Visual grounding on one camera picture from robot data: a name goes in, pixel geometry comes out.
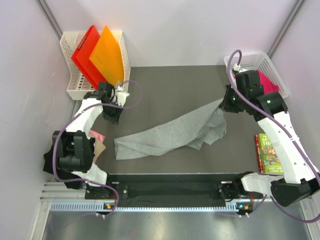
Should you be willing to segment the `grey t shirt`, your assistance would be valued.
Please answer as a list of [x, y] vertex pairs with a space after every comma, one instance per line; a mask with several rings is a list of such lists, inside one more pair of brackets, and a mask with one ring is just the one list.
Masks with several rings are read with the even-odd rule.
[[203, 144], [212, 145], [227, 132], [221, 103], [219, 99], [162, 125], [116, 138], [115, 158], [158, 157], [184, 146], [200, 150]]

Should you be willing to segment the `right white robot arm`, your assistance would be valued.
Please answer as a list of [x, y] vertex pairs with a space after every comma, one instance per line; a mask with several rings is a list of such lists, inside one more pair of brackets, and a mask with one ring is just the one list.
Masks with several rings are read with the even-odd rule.
[[233, 192], [245, 198], [251, 192], [269, 195], [287, 207], [319, 192], [320, 172], [305, 153], [291, 123], [285, 100], [279, 92], [264, 92], [256, 70], [234, 71], [235, 86], [228, 84], [220, 108], [229, 113], [246, 112], [268, 136], [283, 174], [247, 171], [233, 181]]

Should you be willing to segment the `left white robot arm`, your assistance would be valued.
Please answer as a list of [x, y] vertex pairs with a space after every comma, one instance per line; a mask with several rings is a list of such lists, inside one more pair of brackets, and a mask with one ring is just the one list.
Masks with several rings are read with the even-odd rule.
[[102, 198], [109, 198], [114, 191], [108, 183], [108, 174], [94, 162], [96, 138], [90, 133], [97, 117], [102, 115], [118, 124], [129, 93], [118, 82], [112, 85], [101, 82], [95, 91], [87, 92], [79, 110], [65, 129], [52, 136], [51, 165], [53, 174], [65, 183], [84, 181]]

